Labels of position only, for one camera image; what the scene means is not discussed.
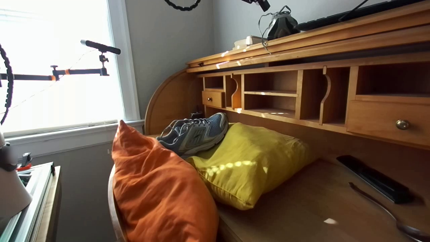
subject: white wall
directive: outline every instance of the white wall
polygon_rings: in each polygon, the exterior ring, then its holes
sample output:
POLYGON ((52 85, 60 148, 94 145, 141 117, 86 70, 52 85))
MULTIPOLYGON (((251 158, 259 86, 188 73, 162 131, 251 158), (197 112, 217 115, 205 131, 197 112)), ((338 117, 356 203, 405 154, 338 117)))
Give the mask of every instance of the white wall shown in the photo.
MULTIPOLYGON (((368 0, 365 6, 385 0, 368 0)), ((258 4, 247 4, 241 0, 216 0, 213 2, 213 50, 223 53, 233 47, 233 42, 248 35, 260 37, 268 26, 270 16, 262 18, 260 30, 258 20, 260 15, 276 12, 283 6, 291 8, 291 16, 298 22, 345 12, 354 8, 361 0, 268 0, 270 10, 263 12, 258 4)))
POLYGON ((126 0, 141 117, 153 92, 186 62, 213 53, 212 0, 181 12, 163 0, 126 0))

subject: small drawer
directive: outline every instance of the small drawer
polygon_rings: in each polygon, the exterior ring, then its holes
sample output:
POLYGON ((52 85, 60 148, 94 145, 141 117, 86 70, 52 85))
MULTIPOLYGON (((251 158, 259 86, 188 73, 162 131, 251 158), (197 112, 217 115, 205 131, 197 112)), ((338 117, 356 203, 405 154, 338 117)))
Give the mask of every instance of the small drawer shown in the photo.
POLYGON ((201 101, 204 107, 224 108, 224 93, 220 90, 202 90, 201 101))
POLYGON ((350 101, 346 129, 419 147, 430 145, 430 107, 350 101))

